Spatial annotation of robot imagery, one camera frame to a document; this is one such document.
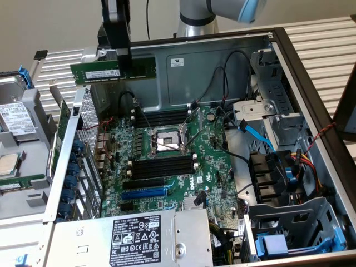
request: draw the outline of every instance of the sticker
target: sticker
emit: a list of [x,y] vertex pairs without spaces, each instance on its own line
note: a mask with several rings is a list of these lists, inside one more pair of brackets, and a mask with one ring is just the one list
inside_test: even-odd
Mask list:
[[244,231],[245,231],[245,220],[244,219],[239,219],[238,230],[239,230],[238,236],[243,236]]
[[87,79],[97,79],[97,78],[109,78],[109,77],[119,77],[120,70],[109,70],[109,71],[88,71],[85,73]]
[[36,133],[33,122],[22,102],[0,105],[0,114],[14,136]]
[[19,183],[17,184],[11,184],[11,185],[1,185],[0,190],[10,190],[10,189],[16,189],[20,188],[21,185]]
[[202,184],[202,176],[198,176],[198,177],[196,178],[196,182],[197,182],[198,184]]
[[161,262],[161,216],[113,221],[111,267]]
[[184,58],[171,58],[171,67],[183,67]]

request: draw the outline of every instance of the warning label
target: warning label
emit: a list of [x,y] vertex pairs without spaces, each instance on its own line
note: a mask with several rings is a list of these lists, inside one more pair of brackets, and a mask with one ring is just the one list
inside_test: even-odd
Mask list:
[[14,136],[36,132],[23,103],[0,105],[0,114],[7,128]]
[[133,266],[161,262],[161,216],[115,220],[110,265]]

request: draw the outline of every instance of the white label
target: white label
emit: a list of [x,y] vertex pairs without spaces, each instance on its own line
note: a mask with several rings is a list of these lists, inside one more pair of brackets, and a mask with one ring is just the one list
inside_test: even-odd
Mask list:
[[149,222],[149,228],[154,228],[154,227],[160,227],[160,222],[159,221]]
[[109,78],[109,77],[119,77],[119,70],[109,70],[109,71],[88,71],[85,73],[87,79],[96,79],[96,78]]
[[16,188],[20,188],[20,187],[21,187],[21,185],[19,183],[11,184],[11,185],[1,185],[0,190],[16,189]]
[[184,58],[171,58],[171,67],[183,67]]
[[36,133],[23,103],[0,105],[0,114],[7,128],[14,136]]
[[245,231],[245,220],[244,219],[239,219],[239,233],[238,236],[243,236],[244,231]]
[[202,184],[202,177],[201,177],[201,176],[198,176],[198,177],[196,178],[196,182],[197,182],[198,184]]

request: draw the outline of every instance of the black pcie slot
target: black pcie slot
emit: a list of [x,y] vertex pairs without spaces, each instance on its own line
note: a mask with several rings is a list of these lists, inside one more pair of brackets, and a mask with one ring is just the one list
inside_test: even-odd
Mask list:
[[154,186],[164,186],[165,180],[163,178],[142,180],[142,181],[129,181],[122,183],[123,189],[138,189],[138,188],[148,188]]
[[132,163],[132,179],[149,179],[194,173],[191,155],[156,160],[141,160]]
[[[145,113],[151,127],[163,125],[181,124],[188,118],[187,110],[173,110]],[[147,122],[142,113],[138,113],[136,117],[136,128],[147,127]]]

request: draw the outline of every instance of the pcie slot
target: pcie slot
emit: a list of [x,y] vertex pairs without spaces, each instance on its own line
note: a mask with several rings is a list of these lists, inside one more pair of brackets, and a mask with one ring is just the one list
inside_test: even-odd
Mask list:
[[138,181],[128,181],[122,183],[122,189],[138,189],[138,188],[148,188],[155,186],[164,186],[165,181],[163,178],[151,179],[151,180],[138,180]]
[[156,187],[144,189],[140,191],[131,191],[121,193],[121,200],[141,199],[144,197],[166,196],[167,189],[164,187]]

